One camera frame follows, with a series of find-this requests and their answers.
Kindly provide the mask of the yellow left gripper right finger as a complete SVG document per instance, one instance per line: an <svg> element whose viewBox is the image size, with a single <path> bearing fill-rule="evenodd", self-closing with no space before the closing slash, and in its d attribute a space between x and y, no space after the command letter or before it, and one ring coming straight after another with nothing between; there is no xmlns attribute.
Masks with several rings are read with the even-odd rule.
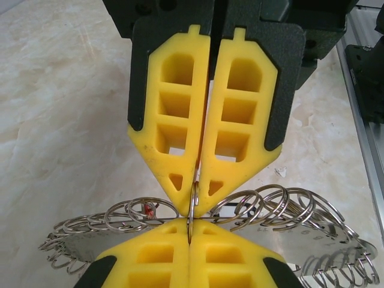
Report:
<svg viewBox="0 0 384 288"><path fill-rule="evenodd" d="M194 222L190 287L296 287L278 253L204 220Z"/></svg>

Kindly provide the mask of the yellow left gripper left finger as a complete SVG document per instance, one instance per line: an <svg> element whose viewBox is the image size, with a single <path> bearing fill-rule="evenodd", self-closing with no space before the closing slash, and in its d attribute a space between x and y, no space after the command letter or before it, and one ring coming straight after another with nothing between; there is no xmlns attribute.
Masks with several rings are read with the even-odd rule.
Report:
<svg viewBox="0 0 384 288"><path fill-rule="evenodd" d="M80 287L188 287L189 244L182 219L102 252L79 279Z"/></svg>

